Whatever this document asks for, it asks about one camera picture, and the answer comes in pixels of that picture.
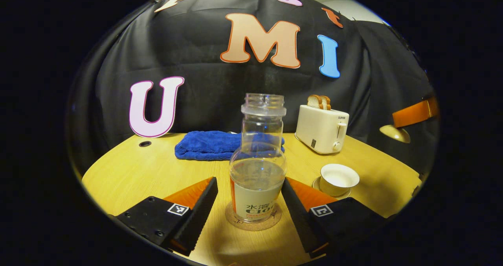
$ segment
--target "glass bottle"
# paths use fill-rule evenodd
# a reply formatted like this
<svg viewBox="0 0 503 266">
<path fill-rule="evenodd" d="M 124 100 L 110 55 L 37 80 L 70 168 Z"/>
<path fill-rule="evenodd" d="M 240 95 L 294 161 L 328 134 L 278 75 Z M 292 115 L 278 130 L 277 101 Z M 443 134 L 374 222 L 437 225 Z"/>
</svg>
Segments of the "glass bottle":
<svg viewBox="0 0 503 266">
<path fill-rule="evenodd" d="M 284 97 L 246 94 L 241 146 L 230 159 L 232 208 L 239 220 L 260 223 L 271 216 L 286 174 L 282 152 Z"/>
</svg>

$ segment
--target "round table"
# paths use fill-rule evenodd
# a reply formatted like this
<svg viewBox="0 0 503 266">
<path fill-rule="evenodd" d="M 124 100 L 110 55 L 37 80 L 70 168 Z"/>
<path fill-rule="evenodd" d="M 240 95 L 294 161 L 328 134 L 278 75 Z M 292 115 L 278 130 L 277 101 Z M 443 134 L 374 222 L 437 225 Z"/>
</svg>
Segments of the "round table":
<svg viewBox="0 0 503 266">
<path fill-rule="evenodd" d="M 217 266 L 233 262 L 243 266 L 297 265 L 312 260 L 302 248 L 282 195 L 277 203 L 283 216 L 274 227 L 255 232 L 233 227 L 224 214 L 231 201 L 229 161 L 177 159 L 174 147 L 184 135 L 169 133 L 153 139 L 132 136 L 96 161 L 82 183 L 104 212 L 116 216 L 148 196 L 164 198 L 215 176 L 218 195 L 188 259 Z M 293 133 L 283 137 L 287 176 L 311 185 L 324 165 L 346 165 L 360 176 L 350 197 L 385 218 L 399 212 L 421 185 L 419 174 L 406 164 L 350 136 L 345 137 L 341 152 L 329 155 L 314 152 Z M 151 144 L 139 146 L 144 141 Z"/>
</svg>

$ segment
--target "toaster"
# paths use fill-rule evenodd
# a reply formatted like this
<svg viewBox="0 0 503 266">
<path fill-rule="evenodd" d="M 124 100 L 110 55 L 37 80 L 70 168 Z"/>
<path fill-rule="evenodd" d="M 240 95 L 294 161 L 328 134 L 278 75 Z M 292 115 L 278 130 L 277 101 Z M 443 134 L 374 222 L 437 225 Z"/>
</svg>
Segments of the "toaster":
<svg viewBox="0 0 503 266">
<path fill-rule="evenodd" d="M 320 154 L 341 151 L 349 114 L 300 105 L 295 137 Z"/>
</svg>

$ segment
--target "white cup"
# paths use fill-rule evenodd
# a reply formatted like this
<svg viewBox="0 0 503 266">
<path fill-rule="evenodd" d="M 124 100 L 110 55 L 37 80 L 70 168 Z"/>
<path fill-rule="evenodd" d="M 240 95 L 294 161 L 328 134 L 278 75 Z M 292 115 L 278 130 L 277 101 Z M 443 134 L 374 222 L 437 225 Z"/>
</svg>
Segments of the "white cup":
<svg viewBox="0 0 503 266">
<path fill-rule="evenodd" d="M 360 182 L 360 176 L 350 167 L 328 164 L 321 168 L 319 189 L 330 196 L 345 194 Z"/>
</svg>

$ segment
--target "blue towel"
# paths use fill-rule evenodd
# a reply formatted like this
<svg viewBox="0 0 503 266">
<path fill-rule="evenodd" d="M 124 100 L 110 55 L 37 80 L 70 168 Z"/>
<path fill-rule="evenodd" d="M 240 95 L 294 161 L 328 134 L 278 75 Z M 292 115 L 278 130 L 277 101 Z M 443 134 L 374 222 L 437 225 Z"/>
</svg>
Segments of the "blue towel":
<svg viewBox="0 0 503 266">
<path fill-rule="evenodd" d="M 285 151 L 281 140 L 281 151 Z M 178 159 L 217 161 L 230 160 L 234 151 L 241 145 L 241 134 L 224 133 L 218 130 L 209 132 L 194 131 L 174 147 L 174 155 Z"/>
</svg>

